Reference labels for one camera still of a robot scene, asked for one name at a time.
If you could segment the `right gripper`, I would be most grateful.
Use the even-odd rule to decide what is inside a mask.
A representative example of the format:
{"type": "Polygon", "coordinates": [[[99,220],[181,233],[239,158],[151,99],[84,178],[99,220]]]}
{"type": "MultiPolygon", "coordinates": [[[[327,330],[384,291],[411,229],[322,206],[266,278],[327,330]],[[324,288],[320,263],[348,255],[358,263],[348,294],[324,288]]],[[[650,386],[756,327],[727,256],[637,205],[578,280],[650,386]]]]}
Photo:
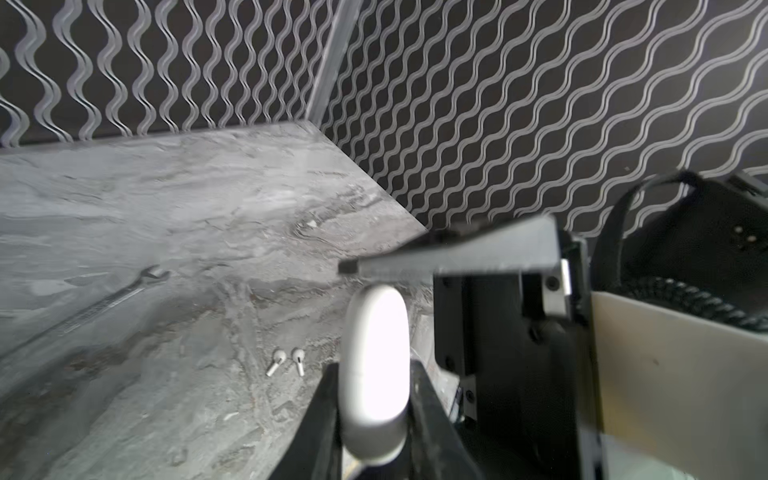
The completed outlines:
{"type": "Polygon", "coordinates": [[[558,236],[544,215],[431,230],[394,250],[341,260],[338,273],[437,276],[435,359],[459,377],[456,430],[484,478],[600,479],[586,263],[585,240],[558,236]]]}

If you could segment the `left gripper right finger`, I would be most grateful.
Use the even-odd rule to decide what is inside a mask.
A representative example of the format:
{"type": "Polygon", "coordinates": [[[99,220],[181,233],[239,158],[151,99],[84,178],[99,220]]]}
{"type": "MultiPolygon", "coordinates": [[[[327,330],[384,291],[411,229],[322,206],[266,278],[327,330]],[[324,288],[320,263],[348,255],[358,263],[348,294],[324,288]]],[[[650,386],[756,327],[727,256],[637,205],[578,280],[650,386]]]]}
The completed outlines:
{"type": "Polygon", "coordinates": [[[482,479],[420,361],[411,361],[410,377],[410,478],[482,479]]]}

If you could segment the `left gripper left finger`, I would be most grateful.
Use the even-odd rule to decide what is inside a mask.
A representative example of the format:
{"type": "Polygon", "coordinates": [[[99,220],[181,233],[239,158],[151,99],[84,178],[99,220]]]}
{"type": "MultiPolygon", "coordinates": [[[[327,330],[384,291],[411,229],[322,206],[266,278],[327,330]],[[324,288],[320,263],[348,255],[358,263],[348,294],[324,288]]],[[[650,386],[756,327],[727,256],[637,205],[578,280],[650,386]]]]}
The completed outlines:
{"type": "Polygon", "coordinates": [[[269,479],[340,479],[339,364],[329,364],[302,421],[269,479]]]}

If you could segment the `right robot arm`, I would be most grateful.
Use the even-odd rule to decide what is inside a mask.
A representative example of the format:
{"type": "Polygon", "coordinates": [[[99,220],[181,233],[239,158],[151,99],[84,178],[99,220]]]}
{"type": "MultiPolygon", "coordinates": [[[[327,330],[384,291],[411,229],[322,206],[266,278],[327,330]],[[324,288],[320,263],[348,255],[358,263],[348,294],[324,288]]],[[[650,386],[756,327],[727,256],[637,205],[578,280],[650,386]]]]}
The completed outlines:
{"type": "Polygon", "coordinates": [[[338,270],[432,280],[489,477],[607,479],[609,436],[698,479],[767,475],[767,188],[745,173],[639,182],[594,245],[529,216],[338,270]]]}

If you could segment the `white earbud charging case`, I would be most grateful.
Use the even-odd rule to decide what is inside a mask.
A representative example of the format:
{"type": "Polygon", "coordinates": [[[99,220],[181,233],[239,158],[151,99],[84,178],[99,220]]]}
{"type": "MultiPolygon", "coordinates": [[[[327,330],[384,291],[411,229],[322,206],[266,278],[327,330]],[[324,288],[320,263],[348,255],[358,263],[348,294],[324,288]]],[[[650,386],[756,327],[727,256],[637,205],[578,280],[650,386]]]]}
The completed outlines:
{"type": "Polygon", "coordinates": [[[358,291],[347,309],[339,362],[341,439],[361,463],[381,466],[405,445],[410,398],[408,311],[389,285],[358,291]]]}

